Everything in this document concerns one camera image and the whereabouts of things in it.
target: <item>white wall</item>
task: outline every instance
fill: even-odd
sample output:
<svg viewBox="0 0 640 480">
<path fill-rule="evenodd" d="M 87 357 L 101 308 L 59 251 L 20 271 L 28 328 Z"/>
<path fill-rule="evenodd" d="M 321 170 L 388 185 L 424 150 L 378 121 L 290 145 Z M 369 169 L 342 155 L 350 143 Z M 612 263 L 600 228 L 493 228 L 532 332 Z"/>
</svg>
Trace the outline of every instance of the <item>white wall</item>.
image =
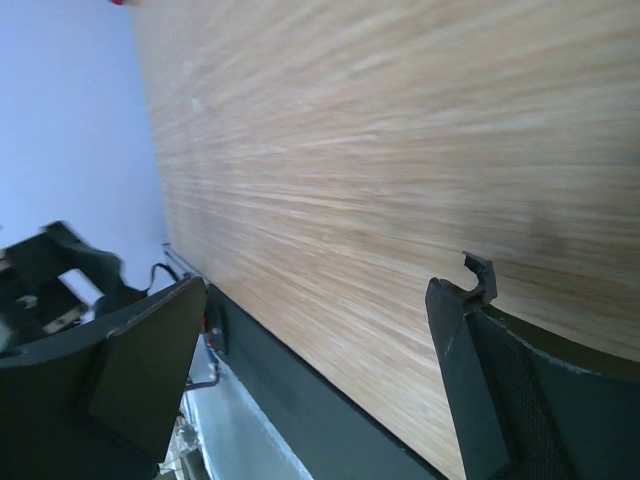
<svg viewBox="0 0 640 480">
<path fill-rule="evenodd" d="M 138 287 L 168 239 L 129 11 L 108 0 L 0 10 L 0 247 L 58 219 Z"/>
</svg>

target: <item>black strip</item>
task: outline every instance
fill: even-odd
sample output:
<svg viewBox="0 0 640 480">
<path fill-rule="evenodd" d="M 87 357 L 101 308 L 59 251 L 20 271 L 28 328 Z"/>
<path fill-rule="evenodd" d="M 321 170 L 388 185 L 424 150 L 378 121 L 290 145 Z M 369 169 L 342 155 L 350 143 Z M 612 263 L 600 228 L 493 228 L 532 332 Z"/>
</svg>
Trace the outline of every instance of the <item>black strip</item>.
<svg viewBox="0 0 640 480">
<path fill-rule="evenodd" d="M 164 250 L 199 274 L 169 245 Z M 315 480 L 445 479 L 215 286 L 211 296 L 227 316 L 224 361 Z"/>
</svg>

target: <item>light wood surface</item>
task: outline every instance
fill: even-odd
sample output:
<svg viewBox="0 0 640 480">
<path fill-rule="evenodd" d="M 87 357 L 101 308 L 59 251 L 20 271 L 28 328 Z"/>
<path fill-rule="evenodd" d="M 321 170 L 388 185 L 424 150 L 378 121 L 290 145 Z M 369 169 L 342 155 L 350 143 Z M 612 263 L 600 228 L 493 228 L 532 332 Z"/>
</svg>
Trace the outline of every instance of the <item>light wood surface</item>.
<svg viewBox="0 0 640 480">
<path fill-rule="evenodd" d="M 452 479 L 431 277 L 640 360 L 640 2 L 138 0 L 174 248 Z"/>
</svg>

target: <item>wood grain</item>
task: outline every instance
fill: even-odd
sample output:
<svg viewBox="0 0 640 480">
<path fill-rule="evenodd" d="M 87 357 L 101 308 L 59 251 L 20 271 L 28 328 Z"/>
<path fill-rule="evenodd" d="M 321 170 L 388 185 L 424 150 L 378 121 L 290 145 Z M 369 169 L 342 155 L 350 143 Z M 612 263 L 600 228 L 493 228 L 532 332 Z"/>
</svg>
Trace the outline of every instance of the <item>wood grain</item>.
<svg viewBox="0 0 640 480">
<path fill-rule="evenodd" d="M 423 304 L 640 360 L 640 2 L 139 0 L 171 241 L 452 479 Z"/>
</svg>

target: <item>black cable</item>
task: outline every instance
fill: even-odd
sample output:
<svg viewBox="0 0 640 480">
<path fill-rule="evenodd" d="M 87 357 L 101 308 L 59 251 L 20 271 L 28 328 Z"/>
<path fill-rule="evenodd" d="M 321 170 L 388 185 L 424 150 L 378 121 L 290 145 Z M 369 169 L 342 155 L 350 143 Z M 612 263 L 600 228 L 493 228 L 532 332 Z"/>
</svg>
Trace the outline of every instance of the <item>black cable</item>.
<svg viewBox="0 0 640 480">
<path fill-rule="evenodd" d="M 173 278 L 175 282 L 180 281 L 180 276 L 175 272 L 173 268 L 171 268 L 169 265 L 166 265 L 164 263 L 156 263 L 153 267 L 151 267 L 151 282 L 149 283 L 149 288 L 145 290 L 145 293 L 149 293 L 149 290 L 151 290 L 151 287 L 153 287 L 153 282 L 156 279 L 157 268 L 162 268 L 165 272 L 167 272 L 171 276 L 171 278 Z"/>
</svg>

